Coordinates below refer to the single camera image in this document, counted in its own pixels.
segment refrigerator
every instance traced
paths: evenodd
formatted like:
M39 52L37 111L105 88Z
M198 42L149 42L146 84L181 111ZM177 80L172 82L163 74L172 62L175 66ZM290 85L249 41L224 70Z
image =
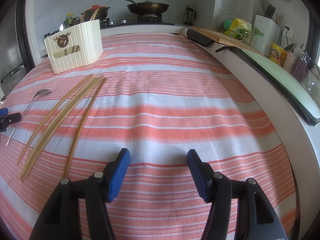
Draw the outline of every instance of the refrigerator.
M24 4L25 0L15 0L0 22L0 88L4 94L4 98L0 98L2 100L32 68L26 52L26 46L27 49L30 48L25 29Z

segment white plastic basket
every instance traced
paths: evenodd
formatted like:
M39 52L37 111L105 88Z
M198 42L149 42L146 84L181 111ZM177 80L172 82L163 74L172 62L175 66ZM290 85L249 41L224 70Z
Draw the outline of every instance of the white plastic basket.
M55 74L88 66L103 52L100 22L94 20L69 27L47 37L44 43Z

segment green sticker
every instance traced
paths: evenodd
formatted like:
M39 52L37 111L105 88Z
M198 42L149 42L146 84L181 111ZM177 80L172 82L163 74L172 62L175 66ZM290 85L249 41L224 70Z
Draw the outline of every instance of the green sticker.
M263 37L264 34L262 32L260 32L258 29L254 29L254 34L257 36L259 35L260 37Z

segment plastic bag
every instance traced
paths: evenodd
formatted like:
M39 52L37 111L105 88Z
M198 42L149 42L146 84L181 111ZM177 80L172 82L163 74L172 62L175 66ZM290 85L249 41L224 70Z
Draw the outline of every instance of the plastic bag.
M221 30L222 31L229 30L234 18L238 18L238 16L231 11L225 12L222 16L220 16L218 19L218 24Z
M229 30L225 31L224 34L238 40L243 40L245 39L246 32L252 34L252 24L245 20L235 18L232 21Z

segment gas stove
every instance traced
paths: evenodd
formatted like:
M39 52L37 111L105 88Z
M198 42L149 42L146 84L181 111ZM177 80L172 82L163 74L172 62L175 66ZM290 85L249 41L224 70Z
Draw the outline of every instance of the gas stove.
M138 18L129 18L123 20L110 21L109 18L100 20L100 29L124 26L124 25L141 25L141 24L161 24L161 25L174 25L174 23L164 22L162 15L145 16L138 15Z

